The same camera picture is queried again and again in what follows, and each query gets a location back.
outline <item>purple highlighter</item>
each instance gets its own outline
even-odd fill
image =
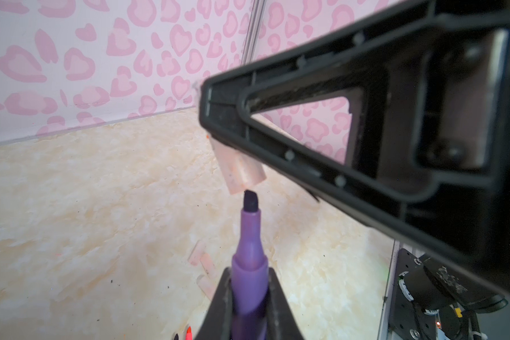
[[[265,296],[268,291],[268,258],[260,241],[257,194],[246,190],[240,219],[240,241],[232,256],[231,286],[234,296],[233,340],[265,338]]]

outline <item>marble tabletop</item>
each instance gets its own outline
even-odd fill
[[[262,238],[306,340],[375,339],[393,241],[265,167]],[[0,339],[170,339],[239,237],[195,109],[0,146]]]

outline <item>floor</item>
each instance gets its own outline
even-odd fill
[[[265,171],[264,248],[304,337],[375,339],[393,241]],[[0,339],[196,334],[187,259],[202,239],[230,264],[241,201],[194,109],[0,146]]]

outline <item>black marker tip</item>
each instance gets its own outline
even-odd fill
[[[259,210],[259,199],[257,194],[251,190],[244,192],[244,211],[255,213]]]

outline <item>pink heart pattern wallpaper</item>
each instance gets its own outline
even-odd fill
[[[251,0],[0,0],[0,143],[195,105]]]
[[[254,58],[305,44],[399,0],[268,0]],[[343,163],[350,131],[343,97],[272,110],[263,116],[313,150]]]

